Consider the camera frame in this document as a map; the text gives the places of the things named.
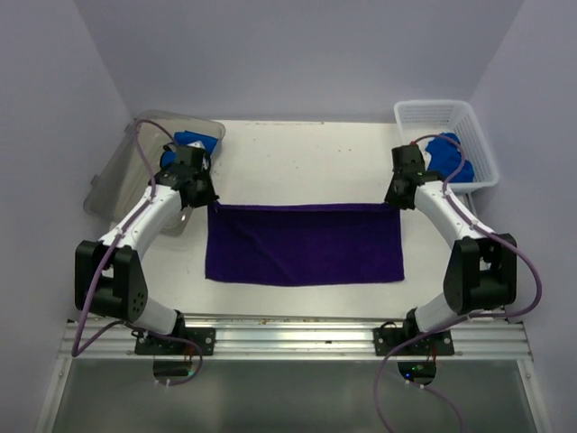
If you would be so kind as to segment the purple towel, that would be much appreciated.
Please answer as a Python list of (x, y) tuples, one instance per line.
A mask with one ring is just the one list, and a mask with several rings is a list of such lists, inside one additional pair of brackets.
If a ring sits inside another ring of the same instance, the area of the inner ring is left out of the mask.
[(209, 280), (280, 287), (405, 278), (400, 215), (384, 203), (207, 210)]

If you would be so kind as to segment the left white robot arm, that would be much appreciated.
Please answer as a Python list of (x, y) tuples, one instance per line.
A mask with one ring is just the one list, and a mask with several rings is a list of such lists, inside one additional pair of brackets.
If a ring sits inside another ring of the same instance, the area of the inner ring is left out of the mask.
[(115, 318), (155, 333), (167, 354), (185, 348), (188, 333), (179, 313), (148, 294), (142, 258), (164, 227), (186, 208), (217, 200), (210, 176), (210, 153), (200, 142), (179, 145), (175, 158), (154, 175), (142, 198), (124, 219), (97, 241), (75, 251), (75, 303), (80, 322), (94, 315)]

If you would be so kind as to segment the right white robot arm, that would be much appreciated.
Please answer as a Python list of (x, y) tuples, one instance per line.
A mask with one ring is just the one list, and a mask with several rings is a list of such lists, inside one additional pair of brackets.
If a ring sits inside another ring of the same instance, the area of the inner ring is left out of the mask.
[(412, 354), (434, 343), (432, 329), (455, 318), (511, 304), (517, 296), (517, 257), (504, 247), (511, 235), (498, 235), (460, 202), (442, 175), (427, 170), (416, 144), (392, 150), (393, 176), (385, 203), (423, 213), (451, 248), (442, 293), (411, 309), (401, 342)]

